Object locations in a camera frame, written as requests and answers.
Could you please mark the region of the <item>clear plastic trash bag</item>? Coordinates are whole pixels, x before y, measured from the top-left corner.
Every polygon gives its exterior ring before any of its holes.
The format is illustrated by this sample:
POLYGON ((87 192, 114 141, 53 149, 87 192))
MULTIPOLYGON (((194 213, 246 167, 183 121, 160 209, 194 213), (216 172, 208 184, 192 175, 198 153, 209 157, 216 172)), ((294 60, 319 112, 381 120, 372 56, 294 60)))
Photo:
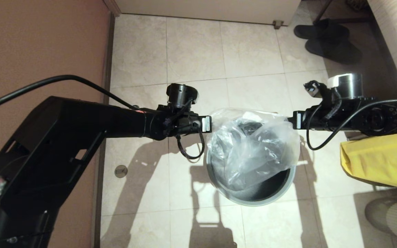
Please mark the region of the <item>clear plastic trash bag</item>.
POLYGON ((216 180, 246 190, 296 168, 300 136, 286 116, 275 112, 221 108, 211 112, 207 158, 216 180))

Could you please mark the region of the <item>black round trash bin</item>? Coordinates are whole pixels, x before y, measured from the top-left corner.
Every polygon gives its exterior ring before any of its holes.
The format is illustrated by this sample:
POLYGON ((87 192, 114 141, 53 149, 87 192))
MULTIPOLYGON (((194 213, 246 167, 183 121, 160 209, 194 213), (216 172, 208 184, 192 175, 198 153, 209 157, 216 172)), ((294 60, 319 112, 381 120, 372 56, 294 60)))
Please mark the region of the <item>black round trash bin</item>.
POLYGON ((260 207, 278 200, 289 189, 296 174, 296 168, 287 169, 246 190, 233 191, 216 180, 209 163, 210 159, 206 157, 208 175, 216 190, 235 204, 248 207, 260 207))

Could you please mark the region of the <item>yellow cloth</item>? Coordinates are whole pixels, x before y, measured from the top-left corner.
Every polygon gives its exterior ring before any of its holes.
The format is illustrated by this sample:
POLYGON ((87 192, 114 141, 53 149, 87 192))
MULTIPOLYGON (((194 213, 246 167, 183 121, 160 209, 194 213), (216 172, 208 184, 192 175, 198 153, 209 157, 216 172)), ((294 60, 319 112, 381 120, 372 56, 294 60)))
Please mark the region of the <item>yellow cloth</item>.
POLYGON ((397 187, 397 134, 342 142, 340 161, 348 176, 397 187))

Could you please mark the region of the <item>black slipper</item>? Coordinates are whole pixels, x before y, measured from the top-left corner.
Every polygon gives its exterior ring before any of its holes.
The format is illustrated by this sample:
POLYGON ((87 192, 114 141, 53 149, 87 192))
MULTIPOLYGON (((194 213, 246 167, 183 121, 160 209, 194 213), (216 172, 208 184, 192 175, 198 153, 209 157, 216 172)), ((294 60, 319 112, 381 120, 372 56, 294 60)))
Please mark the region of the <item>black slipper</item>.
POLYGON ((342 64, 355 64, 362 60, 362 52, 350 41, 309 39, 305 49, 311 54, 342 64))
POLYGON ((350 31, 332 19, 323 19, 313 25, 297 25, 294 34, 306 40, 339 43, 349 38, 350 31))

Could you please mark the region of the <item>white door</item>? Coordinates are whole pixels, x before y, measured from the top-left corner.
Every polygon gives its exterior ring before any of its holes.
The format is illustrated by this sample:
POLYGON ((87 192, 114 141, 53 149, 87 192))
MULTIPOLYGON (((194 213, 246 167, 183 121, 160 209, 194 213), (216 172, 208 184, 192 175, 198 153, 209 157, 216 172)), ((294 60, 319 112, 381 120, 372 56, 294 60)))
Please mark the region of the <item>white door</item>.
POLYGON ((114 0, 121 13, 289 25, 301 0, 114 0))

